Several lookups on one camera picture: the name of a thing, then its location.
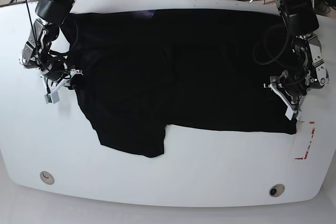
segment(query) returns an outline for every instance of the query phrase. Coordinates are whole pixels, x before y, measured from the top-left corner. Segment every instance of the black t-shirt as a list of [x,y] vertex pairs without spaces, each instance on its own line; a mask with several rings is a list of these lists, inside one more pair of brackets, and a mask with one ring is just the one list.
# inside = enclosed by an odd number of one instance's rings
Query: black t-shirt
[[[67,63],[84,74],[71,84],[100,143],[156,157],[169,124],[295,134],[286,105],[263,88],[283,68],[259,66],[251,53],[282,22],[252,12],[157,10],[70,14],[61,28],[72,46]],[[275,34],[269,48],[276,52],[283,42]],[[290,47],[280,59],[296,64]]]

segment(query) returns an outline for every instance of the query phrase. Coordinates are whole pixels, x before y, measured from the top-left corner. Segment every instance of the cloth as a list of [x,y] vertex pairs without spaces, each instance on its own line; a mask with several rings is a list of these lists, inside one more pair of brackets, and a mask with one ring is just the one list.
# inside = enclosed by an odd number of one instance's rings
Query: cloth
[[[280,17],[208,9],[149,13],[70,14],[61,26],[71,46],[67,63],[83,70],[71,84],[102,145],[156,157],[164,153],[169,124],[295,134],[286,105],[263,88],[283,68],[252,58],[253,46]],[[276,35],[269,48],[276,52],[283,42]],[[293,59],[289,46],[281,60],[294,66]]]

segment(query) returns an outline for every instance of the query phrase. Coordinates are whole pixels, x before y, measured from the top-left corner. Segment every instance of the table surface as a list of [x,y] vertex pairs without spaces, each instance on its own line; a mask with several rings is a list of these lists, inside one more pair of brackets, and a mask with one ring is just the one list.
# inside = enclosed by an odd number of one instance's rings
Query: table surface
[[[29,3],[33,19],[35,6]],[[228,0],[78,0],[72,12],[174,8],[277,14],[271,6]],[[45,104],[37,70],[24,69],[18,61],[30,32],[26,6],[2,7],[0,149],[9,176],[19,185],[53,193],[141,205],[227,207],[309,200],[319,192],[336,149],[336,20],[319,17],[319,22],[330,84],[309,92],[296,135],[171,125],[165,154],[149,159],[101,146],[73,91],[62,88],[59,103]],[[53,44],[59,51],[68,47],[63,36]],[[41,181],[42,171],[54,176],[53,185]],[[273,198],[269,190],[276,184],[286,189]]]

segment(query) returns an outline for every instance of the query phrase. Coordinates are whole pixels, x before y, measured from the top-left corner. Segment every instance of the circular hole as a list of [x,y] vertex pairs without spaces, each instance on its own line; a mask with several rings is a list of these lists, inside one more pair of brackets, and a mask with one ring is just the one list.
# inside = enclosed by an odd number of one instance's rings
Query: circular hole
[[282,195],[285,191],[285,186],[282,184],[278,184],[273,186],[270,190],[269,190],[269,195],[271,197],[279,197],[280,195]]
[[271,191],[269,192],[269,194],[271,194],[271,196],[274,196],[277,193],[276,189],[271,189]]
[[46,171],[40,173],[40,178],[47,185],[52,185],[53,183],[55,183],[54,177]]

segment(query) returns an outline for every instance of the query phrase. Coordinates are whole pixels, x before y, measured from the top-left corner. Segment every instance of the metal bracket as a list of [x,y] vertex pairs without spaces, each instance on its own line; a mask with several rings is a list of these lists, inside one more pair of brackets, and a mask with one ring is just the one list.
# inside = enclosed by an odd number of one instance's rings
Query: metal bracket
[[[58,90],[62,87],[62,86],[65,86],[65,87],[68,87],[70,86],[70,80],[77,74],[83,74],[82,70],[76,70],[76,69],[71,69],[70,72],[69,72],[69,75],[70,75],[70,79],[62,79],[61,81],[59,81],[59,83],[53,88],[51,87],[50,88],[50,93],[49,94],[46,94],[44,96],[44,98],[46,99],[46,103],[57,103],[59,102],[59,95],[58,95]],[[47,88],[47,81],[48,79],[45,77],[45,76],[42,76],[43,77],[43,84],[45,86],[45,88]]]
[[321,86],[325,86],[329,83],[329,74],[326,69],[326,64],[322,58],[321,43],[317,35],[312,36],[308,39],[309,48],[311,52],[311,58],[313,66],[316,69],[317,79]]
[[293,116],[296,115],[296,119],[298,120],[300,118],[301,115],[301,110],[298,109],[296,110],[296,106],[292,105],[287,98],[285,97],[285,95],[283,93],[281,93],[278,90],[278,87],[275,83],[271,83],[270,85],[268,85],[269,88],[271,88],[272,91],[274,91],[274,93],[279,96],[283,102],[285,103],[285,105],[287,106],[287,110],[286,110],[286,114],[285,116],[289,119],[292,120]]

